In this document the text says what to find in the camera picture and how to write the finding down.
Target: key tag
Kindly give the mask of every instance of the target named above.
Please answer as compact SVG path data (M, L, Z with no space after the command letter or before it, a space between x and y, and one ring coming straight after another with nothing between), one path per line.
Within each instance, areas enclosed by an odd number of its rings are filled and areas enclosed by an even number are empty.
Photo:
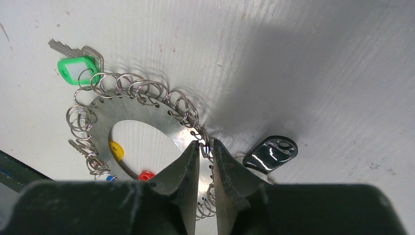
M90 84L92 75L98 71L95 65L87 57L61 60L58 62L58 70L64 80L71 85L78 85L79 75L80 85ZM99 77L96 76L92 83L95 84L98 80Z

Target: key blade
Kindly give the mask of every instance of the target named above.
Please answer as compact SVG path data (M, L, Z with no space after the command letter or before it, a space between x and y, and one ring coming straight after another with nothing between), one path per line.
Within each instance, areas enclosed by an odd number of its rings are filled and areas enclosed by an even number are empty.
M79 49L71 49L69 46L62 44L61 42L57 42L53 39L50 40L48 44L50 48L69 58L76 58L85 55L83 51Z

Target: flat metal ring plate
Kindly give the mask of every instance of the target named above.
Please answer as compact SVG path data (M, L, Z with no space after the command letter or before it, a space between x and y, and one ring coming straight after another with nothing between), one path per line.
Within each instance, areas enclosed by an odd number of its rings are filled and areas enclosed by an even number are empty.
M131 177L118 165L108 145L108 135L117 122L136 120L149 124L169 137L182 153L192 141L197 140L190 133L197 131L181 125L171 117L167 111L176 112L162 102L158 101L160 106L157 108L141 105L135 99L123 96L112 99L97 97L92 103L96 104L96 108L91 108L96 115L96 121L87 134L92 136L92 142L99 153L98 158L108 164L110 174L116 175L119 180L131 180ZM206 191L212 182L210 164L209 160L200 157L198 202L201 204L204 203L202 197L206 197Z

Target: stain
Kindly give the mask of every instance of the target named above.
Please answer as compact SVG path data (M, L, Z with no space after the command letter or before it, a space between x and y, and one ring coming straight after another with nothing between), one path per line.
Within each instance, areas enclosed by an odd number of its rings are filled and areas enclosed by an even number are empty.
M378 169L379 167L380 167L380 165L375 164L375 163L372 163L372 164L370 165L370 169L371 169L371 170L376 170L376 169Z
M0 22L0 27L3 30L3 33L5 34L7 41L10 42L9 36L7 35L6 30L4 29L4 26L1 24L1 22Z
M388 173L389 173L390 175L393 175L393 176L395 176L395 175L396 175L395 171L394 171L392 168L389 168Z

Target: plastic key tag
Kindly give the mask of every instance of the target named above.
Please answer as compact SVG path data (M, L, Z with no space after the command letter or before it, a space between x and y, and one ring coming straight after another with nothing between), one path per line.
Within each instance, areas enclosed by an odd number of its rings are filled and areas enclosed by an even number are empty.
M58 70L66 82L71 85L78 85L78 77L80 85L90 84L92 75L97 73L97 69L93 62L87 57L77 57L65 59L58 62ZM98 82L99 76L92 81L94 84Z

